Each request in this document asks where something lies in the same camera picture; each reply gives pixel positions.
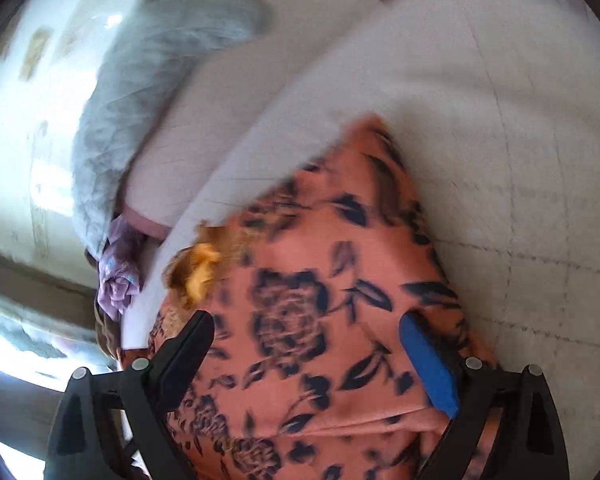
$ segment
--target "blue pad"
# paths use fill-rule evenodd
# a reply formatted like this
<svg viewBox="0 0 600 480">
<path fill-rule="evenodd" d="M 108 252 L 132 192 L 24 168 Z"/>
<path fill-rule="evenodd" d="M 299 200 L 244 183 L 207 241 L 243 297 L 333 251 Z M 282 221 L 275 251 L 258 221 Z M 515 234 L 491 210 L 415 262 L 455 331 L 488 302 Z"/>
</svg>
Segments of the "blue pad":
<svg viewBox="0 0 600 480">
<path fill-rule="evenodd" d="M 409 313 L 400 318 L 398 333 L 433 407 L 454 418 L 460 409 L 456 380 Z"/>
</svg>

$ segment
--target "floral print clothing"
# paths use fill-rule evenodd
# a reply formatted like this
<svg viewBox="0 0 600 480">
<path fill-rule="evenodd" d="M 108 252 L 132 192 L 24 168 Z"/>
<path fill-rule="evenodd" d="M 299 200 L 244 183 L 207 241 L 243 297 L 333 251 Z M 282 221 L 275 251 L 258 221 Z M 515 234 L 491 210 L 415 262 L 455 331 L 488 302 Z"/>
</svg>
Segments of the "floral print clothing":
<svg viewBox="0 0 600 480">
<path fill-rule="evenodd" d="M 448 424 L 398 339 L 417 309 L 463 356 L 493 362 L 468 327 L 416 189 L 382 121 L 228 219 L 250 242 L 200 304 L 216 338 L 166 417 L 200 478 L 407 480 Z M 150 354 L 173 336 L 167 296 Z M 480 471 L 486 431 L 467 477 Z"/>
</svg>

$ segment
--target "metal screw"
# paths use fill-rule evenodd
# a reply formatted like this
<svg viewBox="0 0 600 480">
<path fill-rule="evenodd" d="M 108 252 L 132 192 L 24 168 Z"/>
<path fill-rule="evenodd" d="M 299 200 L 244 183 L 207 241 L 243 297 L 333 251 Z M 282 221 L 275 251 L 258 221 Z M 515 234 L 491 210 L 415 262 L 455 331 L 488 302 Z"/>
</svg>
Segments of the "metal screw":
<svg viewBox="0 0 600 480">
<path fill-rule="evenodd" d="M 71 374 L 71 377 L 74 379 L 81 379 L 87 374 L 87 368 L 80 367 L 74 370 L 74 373 Z"/>
<path fill-rule="evenodd" d="M 144 370 L 149 365 L 149 359 L 145 359 L 144 357 L 139 357 L 133 363 L 131 363 L 131 367 L 134 370 Z"/>
<path fill-rule="evenodd" d="M 482 368 L 482 361 L 480 361 L 480 359 L 477 357 L 468 357 L 466 361 L 464 361 L 464 364 L 471 370 L 479 370 Z"/>
<path fill-rule="evenodd" d="M 539 367 L 538 365 L 529 365 L 529 373 L 531 375 L 535 375 L 536 377 L 539 377 L 542 375 L 542 368 Z"/>
</svg>

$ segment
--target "crumpled gray fabric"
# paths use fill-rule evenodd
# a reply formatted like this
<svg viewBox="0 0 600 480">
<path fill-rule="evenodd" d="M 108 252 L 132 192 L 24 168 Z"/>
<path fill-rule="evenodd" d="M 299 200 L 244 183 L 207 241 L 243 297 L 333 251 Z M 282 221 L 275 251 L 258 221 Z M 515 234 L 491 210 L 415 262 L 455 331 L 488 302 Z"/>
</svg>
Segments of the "crumpled gray fabric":
<svg viewBox="0 0 600 480">
<path fill-rule="evenodd" d="M 121 180 L 191 70 L 264 28 L 256 0 L 140 0 L 105 54 L 72 153 L 74 228 L 100 258 Z"/>
</svg>

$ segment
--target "white wall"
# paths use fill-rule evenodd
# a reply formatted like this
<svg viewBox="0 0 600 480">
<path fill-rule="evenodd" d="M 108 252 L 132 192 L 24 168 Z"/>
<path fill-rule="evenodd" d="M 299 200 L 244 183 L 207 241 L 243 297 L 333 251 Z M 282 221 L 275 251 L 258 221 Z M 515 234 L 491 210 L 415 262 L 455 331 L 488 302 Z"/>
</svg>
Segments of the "white wall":
<svg viewBox="0 0 600 480">
<path fill-rule="evenodd" d="M 96 276 L 70 219 L 72 139 L 115 23 L 135 1 L 29 0 L 0 60 L 0 253 L 85 285 Z M 36 75 L 20 81 L 40 27 L 52 37 Z"/>
</svg>

